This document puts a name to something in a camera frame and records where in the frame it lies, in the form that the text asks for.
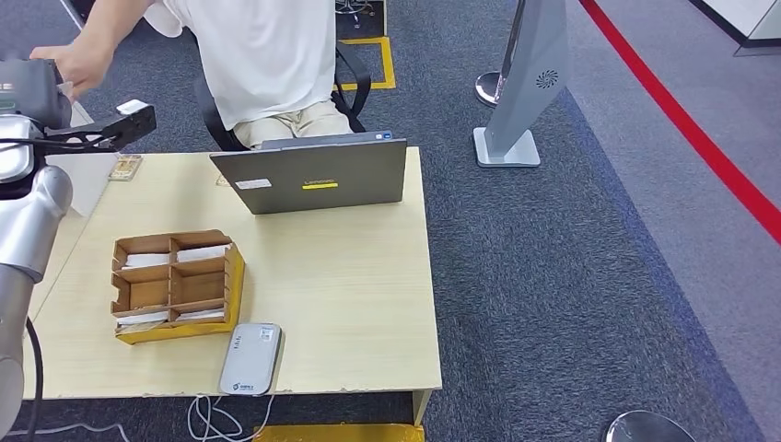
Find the stanchion base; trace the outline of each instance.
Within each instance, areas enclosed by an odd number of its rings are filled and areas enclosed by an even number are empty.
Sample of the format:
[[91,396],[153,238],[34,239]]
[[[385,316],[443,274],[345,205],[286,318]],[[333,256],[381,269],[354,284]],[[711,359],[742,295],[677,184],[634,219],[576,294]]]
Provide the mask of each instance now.
[[624,413],[605,434],[604,442],[694,442],[680,425],[670,419],[645,410]]
[[489,72],[477,77],[474,82],[474,92],[477,99],[486,106],[496,107],[499,98],[496,96],[496,88],[499,86],[499,73]]

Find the black cable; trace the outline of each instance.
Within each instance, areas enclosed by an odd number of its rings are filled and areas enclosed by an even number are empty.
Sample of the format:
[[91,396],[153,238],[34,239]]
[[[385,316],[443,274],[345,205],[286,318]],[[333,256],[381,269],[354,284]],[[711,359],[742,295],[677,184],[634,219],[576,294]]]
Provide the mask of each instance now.
[[29,417],[29,426],[27,429],[27,440],[31,442],[35,439],[35,430],[38,429],[38,416],[41,413],[41,403],[43,401],[43,354],[41,353],[41,343],[38,341],[38,333],[32,326],[32,321],[27,318],[25,323],[27,335],[32,343],[32,354],[35,359],[35,399],[32,402],[32,413]]
[[92,147],[109,138],[100,136],[92,141],[72,143],[67,141],[43,140],[40,138],[0,138],[0,144],[13,143],[15,145],[39,145],[41,147],[61,147],[63,149],[78,150],[84,147]]

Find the portable wifi router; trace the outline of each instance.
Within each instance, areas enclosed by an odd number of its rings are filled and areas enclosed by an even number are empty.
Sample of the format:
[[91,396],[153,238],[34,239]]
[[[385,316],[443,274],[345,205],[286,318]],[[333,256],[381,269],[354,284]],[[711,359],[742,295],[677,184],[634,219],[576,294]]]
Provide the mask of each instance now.
[[233,329],[220,377],[220,391],[260,396],[274,378],[282,330],[276,324],[239,324]]

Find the light wooden desk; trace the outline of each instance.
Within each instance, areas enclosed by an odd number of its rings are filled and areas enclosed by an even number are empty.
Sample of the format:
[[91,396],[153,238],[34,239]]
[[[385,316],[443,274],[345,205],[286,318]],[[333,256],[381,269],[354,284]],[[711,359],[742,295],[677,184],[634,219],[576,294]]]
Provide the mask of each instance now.
[[52,254],[49,257],[49,264],[46,266],[43,281],[35,284],[32,289],[32,297],[30,298],[28,308],[31,318],[35,318],[41,306],[43,306],[43,302],[52,290],[54,282],[60,275],[60,271],[63,270],[86,225],[87,219],[73,210],[69,210],[63,220],[60,221],[60,228],[57,230],[57,237],[54,240]]
[[227,334],[131,346],[109,313],[115,239],[218,228],[247,262],[241,321],[282,327],[276,394],[412,391],[419,424],[442,380],[417,148],[399,204],[254,216],[217,175],[207,154],[156,154],[109,183],[35,318],[44,397],[218,394]]

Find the yellow box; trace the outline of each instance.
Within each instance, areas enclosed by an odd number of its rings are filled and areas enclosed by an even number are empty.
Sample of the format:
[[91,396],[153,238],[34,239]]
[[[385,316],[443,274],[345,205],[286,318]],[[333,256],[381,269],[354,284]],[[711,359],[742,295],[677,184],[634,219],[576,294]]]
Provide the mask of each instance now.
[[[180,251],[213,246],[226,246],[224,255],[178,259]],[[128,256],[138,254],[165,263],[125,268]],[[111,314],[138,322],[118,325],[114,335],[133,344],[232,332],[239,321],[244,265],[239,248],[219,230],[118,239],[111,264],[118,296]],[[208,317],[182,318],[205,312]]]

